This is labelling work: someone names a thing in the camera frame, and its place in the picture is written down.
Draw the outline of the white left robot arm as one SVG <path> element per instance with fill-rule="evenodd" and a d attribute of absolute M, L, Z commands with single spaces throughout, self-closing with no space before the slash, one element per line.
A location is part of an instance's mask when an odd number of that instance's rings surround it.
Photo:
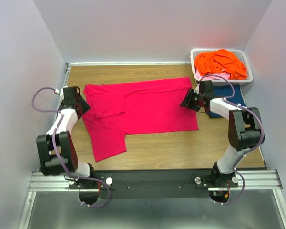
<path fill-rule="evenodd" d="M 43 135 L 36 139 L 40 170 L 45 176 L 63 175 L 78 187 L 88 189 L 99 185 L 94 168 L 89 163 L 79 161 L 72 141 L 71 131 L 81 116 L 90 109 L 81 95 L 64 95 L 56 113 L 56 119 Z"/>

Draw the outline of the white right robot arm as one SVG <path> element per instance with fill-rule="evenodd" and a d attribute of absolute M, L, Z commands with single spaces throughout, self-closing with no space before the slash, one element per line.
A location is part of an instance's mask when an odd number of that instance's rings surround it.
<path fill-rule="evenodd" d="M 213 91 L 200 94 L 189 89 L 180 106 L 195 111 L 203 107 L 228 120 L 229 146 L 213 165 L 209 178 L 213 186 L 221 187 L 232 179 L 246 155 L 264 142 L 265 133 L 258 108 L 234 104 L 213 95 Z"/>

